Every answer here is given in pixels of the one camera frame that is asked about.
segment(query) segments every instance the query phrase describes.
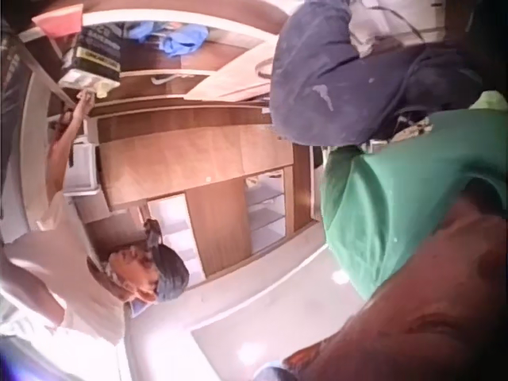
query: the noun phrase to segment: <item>electrical cord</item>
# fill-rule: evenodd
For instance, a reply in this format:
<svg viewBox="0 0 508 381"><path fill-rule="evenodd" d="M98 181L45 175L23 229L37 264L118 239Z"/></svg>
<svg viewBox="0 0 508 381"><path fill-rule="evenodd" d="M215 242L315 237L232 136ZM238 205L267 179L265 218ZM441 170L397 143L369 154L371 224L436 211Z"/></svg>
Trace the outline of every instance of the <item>electrical cord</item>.
<svg viewBox="0 0 508 381"><path fill-rule="evenodd" d="M396 16L399 20L402 20L404 21L404 23L406 23L407 26L410 27L411 29L411 32L413 32L413 34L418 37L422 43L425 44L425 38L423 38L422 34L420 33L420 31L418 29L416 29L413 24L411 24L409 21L407 21L407 19L402 16L399 12L391 9L391 8L387 8L385 6L366 6L365 8L367 8L368 10L382 10L384 12L389 12L391 14L393 14L394 16Z"/></svg>

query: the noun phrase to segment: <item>wooden cupboard door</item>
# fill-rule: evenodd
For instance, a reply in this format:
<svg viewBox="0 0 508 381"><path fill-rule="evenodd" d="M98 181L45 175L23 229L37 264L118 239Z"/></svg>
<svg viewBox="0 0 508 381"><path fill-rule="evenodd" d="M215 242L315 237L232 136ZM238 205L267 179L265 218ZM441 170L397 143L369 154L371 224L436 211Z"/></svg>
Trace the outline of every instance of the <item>wooden cupboard door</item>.
<svg viewBox="0 0 508 381"><path fill-rule="evenodd" d="M102 185L112 207L241 177L235 126L154 133L101 144Z"/></svg>
<svg viewBox="0 0 508 381"><path fill-rule="evenodd" d="M271 131L270 125L240 127L244 173L251 175L293 164L293 145Z"/></svg>
<svg viewBox="0 0 508 381"><path fill-rule="evenodd" d="M207 277L240 263L252 252L243 179L187 190L194 238Z"/></svg>

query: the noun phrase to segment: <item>hand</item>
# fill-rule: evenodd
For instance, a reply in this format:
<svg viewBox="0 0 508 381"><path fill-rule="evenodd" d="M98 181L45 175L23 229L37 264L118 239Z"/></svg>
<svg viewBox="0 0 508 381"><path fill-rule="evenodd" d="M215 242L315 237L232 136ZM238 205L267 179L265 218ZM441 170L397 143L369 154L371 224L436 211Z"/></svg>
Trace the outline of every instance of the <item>hand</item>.
<svg viewBox="0 0 508 381"><path fill-rule="evenodd" d="M95 95L88 90L82 90L78 94L78 105L72 113L73 119L83 120L94 108Z"/></svg>

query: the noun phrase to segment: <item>denim pants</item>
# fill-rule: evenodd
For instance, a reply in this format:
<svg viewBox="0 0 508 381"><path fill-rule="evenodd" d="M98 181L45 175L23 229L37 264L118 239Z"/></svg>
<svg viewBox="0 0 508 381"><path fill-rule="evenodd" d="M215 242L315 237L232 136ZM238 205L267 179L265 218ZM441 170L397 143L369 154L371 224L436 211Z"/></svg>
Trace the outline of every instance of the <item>denim pants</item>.
<svg viewBox="0 0 508 381"><path fill-rule="evenodd" d="M398 132L399 111L467 108L484 90L450 44L360 58L350 21L348 0L307 0L284 25L270 97L273 129L281 137L315 146L387 139Z"/></svg>

